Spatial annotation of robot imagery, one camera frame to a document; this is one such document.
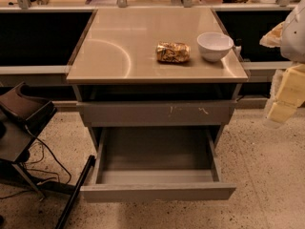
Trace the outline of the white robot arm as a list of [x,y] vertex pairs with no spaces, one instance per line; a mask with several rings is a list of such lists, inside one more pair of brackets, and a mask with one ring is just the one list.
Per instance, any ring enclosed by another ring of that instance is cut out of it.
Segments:
[[259,44],[280,48],[280,54],[292,65],[276,70],[265,105],[264,124],[279,128],[305,102],[305,0],[301,0],[286,17],[265,34]]

